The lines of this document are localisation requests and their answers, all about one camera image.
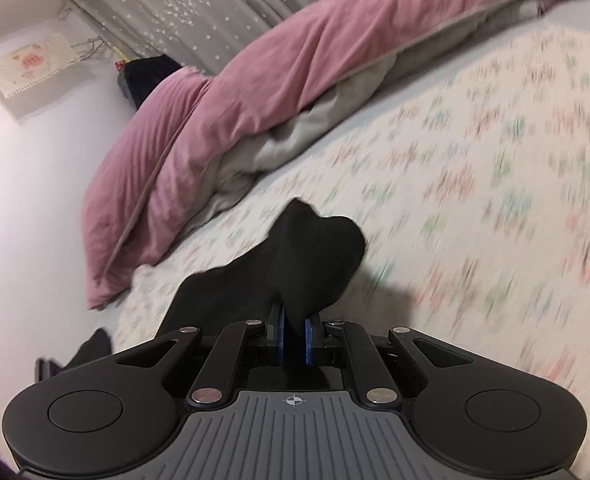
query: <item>bed sheet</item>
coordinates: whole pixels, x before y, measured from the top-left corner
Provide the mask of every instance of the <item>bed sheet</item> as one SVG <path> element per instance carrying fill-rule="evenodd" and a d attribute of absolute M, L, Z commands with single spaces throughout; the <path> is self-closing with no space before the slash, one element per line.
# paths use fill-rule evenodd
<path fill-rule="evenodd" d="M 300 196 L 353 218 L 368 240 L 325 317 L 375 334 L 412 326 L 568 388 L 588 415 L 573 466 L 588 478 L 590 32 L 559 23 L 590 27 L 590 0 L 391 92 L 141 267 L 120 301 L 116 350 L 152 338 L 185 276 L 259 243 Z"/>

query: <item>gray ribbed panel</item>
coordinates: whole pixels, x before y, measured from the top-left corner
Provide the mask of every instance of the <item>gray ribbed panel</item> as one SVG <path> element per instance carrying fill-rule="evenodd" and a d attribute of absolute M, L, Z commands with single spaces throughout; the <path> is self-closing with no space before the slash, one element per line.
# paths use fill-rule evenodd
<path fill-rule="evenodd" d="M 347 392 L 241 392 L 231 406 L 188 418 L 157 457 L 110 480 L 473 480 L 429 456 L 398 416 Z M 571 480 L 566 471 L 546 480 Z"/>

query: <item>silver screw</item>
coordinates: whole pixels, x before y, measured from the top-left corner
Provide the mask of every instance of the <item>silver screw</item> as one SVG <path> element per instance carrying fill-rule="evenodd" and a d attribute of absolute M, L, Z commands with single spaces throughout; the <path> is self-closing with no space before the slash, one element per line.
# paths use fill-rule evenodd
<path fill-rule="evenodd" d="M 200 388 L 195 390 L 192 395 L 192 400 L 200 404 L 212 404 L 221 400 L 222 393 L 216 388 Z"/>
<path fill-rule="evenodd" d="M 373 388 L 367 391 L 366 398 L 375 404 L 388 404 L 397 400 L 397 394 L 390 388 Z"/>

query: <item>pink comforter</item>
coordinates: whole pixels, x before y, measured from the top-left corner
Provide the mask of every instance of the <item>pink comforter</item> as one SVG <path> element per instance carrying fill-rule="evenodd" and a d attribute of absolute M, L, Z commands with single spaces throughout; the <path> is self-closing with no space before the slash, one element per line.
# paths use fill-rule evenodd
<path fill-rule="evenodd" d="M 156 264 L 187 221 L 207 165 L 294 117 L 352 71 L 498 0 L 321 0 L 250 44 L 216 77 L 164 81 L 106 156 L 84 199 L 91 306 Z"/>

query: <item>triangular cutout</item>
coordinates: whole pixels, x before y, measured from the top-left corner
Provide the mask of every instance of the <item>triangular cutout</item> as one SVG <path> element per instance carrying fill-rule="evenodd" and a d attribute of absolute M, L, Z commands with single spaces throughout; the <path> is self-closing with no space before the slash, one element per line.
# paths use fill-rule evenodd
<path fill-rule="evenodd" d="M 135 355 L 130 355 L 117 361 L 120 365 L 136 366 L 138 368 L 152 368 L 162 360 L 177 341 L 164 341 L 159 345 L 147 348 Z"/>
<path fill-rule="evenodd" d="M 463 357 L 454 353 L 451 350 L 442 348 L 425 339 L 414 339 L 413 343 L 424 354 L 428 361 L 434 364 L 437 368 L 450 368 L 451 366 L 469 365 L 473 362 L 472 359 Z"/>

